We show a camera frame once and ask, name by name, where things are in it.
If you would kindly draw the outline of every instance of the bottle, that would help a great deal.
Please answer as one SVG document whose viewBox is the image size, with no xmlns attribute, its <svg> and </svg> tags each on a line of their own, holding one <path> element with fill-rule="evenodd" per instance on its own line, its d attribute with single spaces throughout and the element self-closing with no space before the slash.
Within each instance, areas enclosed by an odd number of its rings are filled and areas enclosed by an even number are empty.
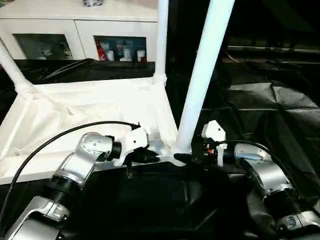
<svg viewBox="0 0 320 240">
<path fill-rule="evenodd" d="M 107 60 L 106 54 L 105 54 L 104 50 L 101 47 L 100 41 L 96 40 L 95 41 L 95 45 L 96 45 L 96 49 L 98 51 L 99 60 L 100 61 Z"/>
</svg>

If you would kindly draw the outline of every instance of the white pole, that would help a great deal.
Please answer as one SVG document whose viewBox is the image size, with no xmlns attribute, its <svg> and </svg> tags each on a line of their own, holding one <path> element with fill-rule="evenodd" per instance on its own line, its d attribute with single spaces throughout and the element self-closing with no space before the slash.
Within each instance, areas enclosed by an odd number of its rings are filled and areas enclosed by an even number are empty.
<svg viewBox="0 0 320 240">
<path fill-rule="evenodd" d="M 169 0 L 158 0 L 158 29 L 156 40 L 156 59 L 153 82 L 166 84 L 166 52 L 168 30 Z"/>
<path fill-rule="evenodd" d="M 186 96 L 174 153 L 191 152 L 191 141 L 235 0 L 211 0 Z"/>
<path fill-rule="evenodd" d="M 14 83 L 17 93 L 27 92 L 32 89 L 33 85 L 22 74 L 15 61 L 12 59 L 7 48 L 0 39 L 0 64 L 9 75 Z"/>
</svg>

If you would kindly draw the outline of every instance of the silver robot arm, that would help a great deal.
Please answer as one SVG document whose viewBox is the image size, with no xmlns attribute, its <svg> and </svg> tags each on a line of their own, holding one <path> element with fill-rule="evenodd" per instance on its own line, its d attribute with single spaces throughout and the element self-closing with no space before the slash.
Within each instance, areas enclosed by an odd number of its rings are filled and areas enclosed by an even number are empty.
<svg viewBox="0 0 320 240">
<path fill-rule="evenodd" d="M 219 142 L 226 139 L 226 133 L 214 120 L 204 126 L 202 137 Z M 207 155 L 214 156 L 210 147 L 207 150 Z M 315 210 L 299 196 L 292 182 L 267 152 L 247 143 L 221 144 L 214 151 L 219 166 L 229 161 L 247 169 L 280 235 L 299 235 L 296 233 L 307 233 L 307 229 L 320 232 L 320 218 Z"/>
<path fill-rule="evenodd" d="M 129 153 L 147 145 L 147 133 L 141 127 L 128 132 L 118 141 L 97 132 L 84 134 L 75 151 L 65 158 L 41 194 L 31 200 L 4 240 L 62 240 L 64 237 L 59 230 L 33 218 L 32 214 L 39 213 L 44 219 L 56 222 L 65 221 L 98 159 L 121 166 Z"/>
</svg>

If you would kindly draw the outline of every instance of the wire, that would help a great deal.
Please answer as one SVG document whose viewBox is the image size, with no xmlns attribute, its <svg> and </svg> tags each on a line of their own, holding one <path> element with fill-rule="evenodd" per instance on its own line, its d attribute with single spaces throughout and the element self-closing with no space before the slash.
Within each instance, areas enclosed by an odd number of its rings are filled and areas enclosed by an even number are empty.
<svg viewBox="0 0 320 240">
<path fill-rule="evenodd" d="M 11 184 L 9 186 L 9 190 L 6 193 L 2 208 L 1 208 L 1 212 L 0 212 L 0 229 L 1 229 L 1 225 L 2 225 L 2 221 L 5 215 L 5 211 L 10 199 L 10 196 L 13 192 L 13 189 L 17 183 L 18 177 L 20 176 L 21 172 L 23 171 L 23 169 L 25 168 L 25 166 L 30 162 L 30 160 L 38 153 L 40 152 L 43 148 L 45 148 L 46 146 L 48 146 L 49 144 L 51 144 L 53 141 L 57 140 L 58 138 L 67 135 L 69 133 L 72 133 L 74 131 L 77 131 L 79 129 L 84 129 L 87 127 L 91 127 L 91 126 L 95 126 L 95 125 L 101 125 L 101 124 L 120 124 L 120 125 L 127 125 L 130 126 L 132 128 L 132 130 L 137 129 L 140 127 L 140 125 L 136 125 L 136 124 L 132 124 L 132 123 L 128 123 L 128 122 L 124 122 L 124 121 L 97 121 L 97 122 L 91 122 L 88 124 L 83 124 L 80 126 L 76 126 L 73 128 L 70 128 L 64 132 L 59 133 L 58 135 L 52 137 L 51 139 L 49 139 L 48 141 L 46 141 L 45 143 L 43 143 L 41 146 L 39 146 L 36 150 L 34 150 L 21 164 L 21 166 L 19 167 L 19 169 L 16 171 Z"/>
<path fill-rule="evenodd" d="M 227 52 L 227 51 L 225 51 L 225 54 L 232 60 L 232 61 L 234 61 L 235 63 L 240 63 L 238 60 L 236 60 L 236 59 L 234 59 L 232 56 L 230 56 L 230 54 Z"/>
</svg>

